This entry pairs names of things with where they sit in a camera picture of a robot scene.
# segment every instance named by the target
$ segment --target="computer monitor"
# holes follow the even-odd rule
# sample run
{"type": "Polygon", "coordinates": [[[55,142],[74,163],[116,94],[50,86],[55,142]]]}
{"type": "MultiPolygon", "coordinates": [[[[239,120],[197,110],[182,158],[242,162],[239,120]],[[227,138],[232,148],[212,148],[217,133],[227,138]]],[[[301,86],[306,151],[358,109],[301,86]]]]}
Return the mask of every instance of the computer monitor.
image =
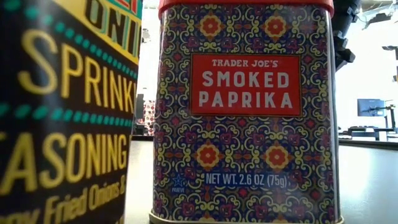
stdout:
{"type": "Polygon", "coordinates": [[[380,99],[358,99],[358,116],[385,116],[386,102],[380,99]]]}

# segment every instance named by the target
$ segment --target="red label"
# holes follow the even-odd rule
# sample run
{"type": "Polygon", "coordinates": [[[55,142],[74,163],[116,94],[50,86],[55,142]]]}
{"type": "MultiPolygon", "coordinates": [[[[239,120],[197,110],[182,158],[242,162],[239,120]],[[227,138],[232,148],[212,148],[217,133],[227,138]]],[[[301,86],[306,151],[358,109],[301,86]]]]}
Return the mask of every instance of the red label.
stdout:
{"type": "Polygon", "coordinates": [[[192,115],[301,116],[300,56],[193,54],[192,115]]]}

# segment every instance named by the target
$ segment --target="red lid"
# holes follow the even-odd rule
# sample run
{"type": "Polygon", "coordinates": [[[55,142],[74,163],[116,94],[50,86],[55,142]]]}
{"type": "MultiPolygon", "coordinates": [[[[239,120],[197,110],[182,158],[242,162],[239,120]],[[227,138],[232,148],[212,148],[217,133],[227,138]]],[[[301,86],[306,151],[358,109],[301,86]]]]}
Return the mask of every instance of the red lid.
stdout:
{"type": "Polygon", "coordinates": [[[333,0],[160,0],[159,18],[168,8],[176,4],[317,4],[326,8],[333,17],[333,0]]]}

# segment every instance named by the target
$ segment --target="teal dots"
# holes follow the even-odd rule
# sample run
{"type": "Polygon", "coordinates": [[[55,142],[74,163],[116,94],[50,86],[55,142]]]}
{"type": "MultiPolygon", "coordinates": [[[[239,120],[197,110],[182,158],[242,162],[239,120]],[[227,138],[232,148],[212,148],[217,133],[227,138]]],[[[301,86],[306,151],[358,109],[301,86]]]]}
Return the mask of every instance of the teal dots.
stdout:
{"type": "Polygon", "coordinates": [[[36,19],[39,15],[39,10],[36,7],[29,7],[25,10],[25,16],[28,19],[36,19]]]}
{"type": "Polygon", "coordinates": [[[10,110],[10,106],[7,103],[0,103],[0,117],[6,115],[10,110]]]}
{"type": "Polygon", "coordinates": [[[90,118],[90,123],[91,124],[95,124],[96,120],[97,120],[97,115],[96,114],[92,114],[91,118],[90,118]]]}
{"type": "Polygon", "coordinates": [[[15,117],[18,119],[25,118],[30,113],[31,109],[29,105],[20,105],[15,110],[15,117]]]}
{"type": "Polygon", "coordinates": [[[64,121],[70,121],[73,116],[73,111],[72,110],[66,110],[65,113],[63,114],[63,120],[64,121]]]}
{"type": "Polygon", "coordinates": [[[105,124],[105,125],[108,125],[108,123],[109,123],[109,117],[108,117],[108,116],[105,116],[105,117],[104,117],[104,124],[105,124]]]}
{"type": "Polygon", "coordinates": [[[67,31],[65,32],[65,36],[71,39],[75,35],[75,31],[71,28],[68,28],[67,31]]]}
{"type": "Polygon", "coordinates": [[[83,41],[83,47],[87,49],[89,46],[90,46],[90,41],[85,39],[85,41],[83,41]]]}
{"type": "Polygon", "coordinates": [[[76,35],[75,42],[76,44],[81,44],[83,42],[83,36],[80,34],[76,35]]]}
{"type": "Polygon", "coordinates": [[[15,11],[21,7],[20,0],[6,0],[4,2],[4,8],[8,11],[15,11]]]}
{"type": "Polygon", "coordinates": [[[80,111],[76,111],[75,115],[73,116],[73,121],[74,122],[80,122],[81,120],[81,112],[80,111]]]}
{"type": "Polygon", "coordinates": [[[108,54],[106,52],[104,52],[102,54],[102,60],[106,61],[108,59],[108,54]]]}
{"type": "Polygon", "coordinates": [[[43,119],[47,116],[48,112],[49,109],[46,106],[40,106],[33,112],[32,117],[33,119],[43,119]]]}
{"type": "Polygon", "coordinates": [[[90,115],[86,112],[86,113],[83,114],[83,117],[81,118],[81,122],[87,123],[89,118],[90,118],[90,115]]]}
{"type": "Polygon", "coordinates": [[[57,25],[55,25],[55,30],[57,32],[63,32],[65,30],[65,24],[63,22],[58,22],[57,25]]]}
{"type": "Polygon", "coordinates": [[[101,56],[101,54],[102,54],[102,50],[101,50],[101,49],[97,49],[97,52],[96,52],[96,54],[97,54],[97,57],[100,57],[100,56],[101,56]]]}
{"type": "Polygon", "coordinates": [[[55,109],[51,115],[51,119],[58,121],[61,119],[62,114],[63,114],[62,108],[55,109]]]}
{"type": "Polygon", "coordinates": [[[97,46],[95,44],[92,44],[90,47],[90,52],[94,53],[96,49],[97,49],[97,46]]]}
{"type": "Polygon", "coordinates": [[[111,117],[111,118],[109,119],[109,124],[110,124],[110,125],[113,125],[113,123],[114,123],[114,117],[111,117]]]}
{"type": "Polygon", "coordinates": [[[43,17],[43,23],[45,25],[50,25],[54,21],[53,17],[50,15],[46,15],[43,17]]]}
{"type": "Polygon", "coordinates": [[[103,120],[103,116],[102,115],[98,115],[97,116],[97,124],[102,124],[102,120],[103,120]]]}

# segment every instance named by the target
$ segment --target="floral pattern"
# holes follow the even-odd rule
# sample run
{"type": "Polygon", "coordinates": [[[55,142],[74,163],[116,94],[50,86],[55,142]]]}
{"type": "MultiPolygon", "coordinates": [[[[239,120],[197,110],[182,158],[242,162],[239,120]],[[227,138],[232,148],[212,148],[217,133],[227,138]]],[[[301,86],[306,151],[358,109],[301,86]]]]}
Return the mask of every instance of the floral pattern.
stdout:
{"type": "Polygon", "coordinates": [[[279,4],[175,5],[163,13],[154,124],[155,217],[336,222],[340,209],[326,15],[312,5],[279,4]],[[192,53],[300,55],[303,116],[192,116],[192,53]],[[246,185],[218,187],[206,183],[208,173],[261,174],[278,184],[247,184],[253,178],[245,179],[246,185]],[[173,191],[181,178],[183,191],[173,191]]]}

